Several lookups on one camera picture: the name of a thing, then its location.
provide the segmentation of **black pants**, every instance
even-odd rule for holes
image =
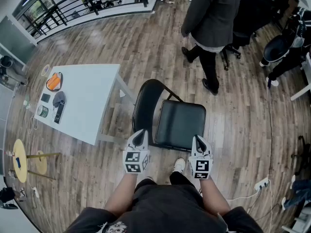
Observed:
[[[200,57],[200,62],[206,75],[208,87],[213,92],[217,93],[219,82],[216,74],[216,53],[205,51],[198,45],[195,45],[193,49],[189,50],[187,58],[189,61],[194,61],[197,57]]]
[[[289,54],[284,57],[273,71],[268,75],[270,80],[276,80],[277,77],[281,76],[284,72],[287,72],[301,64],[301,52],[297,50],[290,50]]]
[[[180,172],[173,172],[170,175],[170,181],[171,181],[171,184],[189,184],[189,185],[192,185],[194,187],[194,185],[184,175],[182,175]],[[150,179],[144,179],[137,184],[137,186],[135,188],[135,192],[139,188],[141,188],[142,186],[148,185],[148,184],[156,184],[156,183]]]

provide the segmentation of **black chair backrest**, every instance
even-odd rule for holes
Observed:
[[[133,113],[133,130],[137,132],[145,129],[148,131],[149,144],[152,144],[152,122],[156,104],[163,92],[169,91],[159,80],[147,80],[140,88]]]

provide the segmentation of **green can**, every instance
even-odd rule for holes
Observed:
[[[37,114],[41,117],[46,118],[48,116],[49,109],[43,105],[40,105],[37,110]]]

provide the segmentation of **person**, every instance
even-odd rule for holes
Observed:
[[[192,0],[181,27],[183,37],[191,36],[196,46],[182,52],[188,62],[197,57],[206,79],[203,86],[213,95],[218,94],[219,82],[216,74],[216,53],[233,40],[233,20],[237,15],[241,0]]]
[[[304,33],[304,44],[301,48],[290,48],[288,55],[286,55],[282,61],[273,68],[273,71],[269,73],[268,77],[266,77],[266,82],[271,80],[271,85],[278,86],[278,81],[276,80],[283,73],[294,69],[295,67],[300,66],[300,64],[306,59],[306,55],[309,52],[311,56],[311,11],[304,10],[303,12],[303,20],[306,23],[306,31]],[[267,62],[264,58],[260,61],[259,65],[261,67],[269,66],[270,63]]]
[[[311,180],[302,180],[296,181],[295,175],[292,177],[292,184],[290,189],[295,193],[294,197],[290,200],[287,200],[284,197],[281,201],[282,210],[298,205],[304,200],[311,200]]]
[[[25,189],[22,187],[20,192],[13,190],[11,187],[4,187],[0,191],[0,201],[2,203],[6,203],[13,199],[17,199],[19,201],[24,201],[26,199],[26,192]]]
[[[136,186],[138,175],[126,173],[104,209],[85,208],[65,232],[263,232],[242,207],[230,209],[212,178],[200,180],[201,197],[182,175],[184,168],[185,160],[178,159],[172,185],[158,185],[149,177]]]
[[[0,59],[0,76],[8,76],[23,85],[28,84],[26,74],[18,67],[9,56],[3,56]]]

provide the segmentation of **person in dark suit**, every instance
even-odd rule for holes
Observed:
[[[184,37],[191,34],[196,46],[188,50],[182,47],[187,60],[192,63],[200,57],[206,79],[203,86],[218,94],[216,75],[216,53],[232,43],[233,20],[238,13],[241,0],[192,0],[181,27]]]

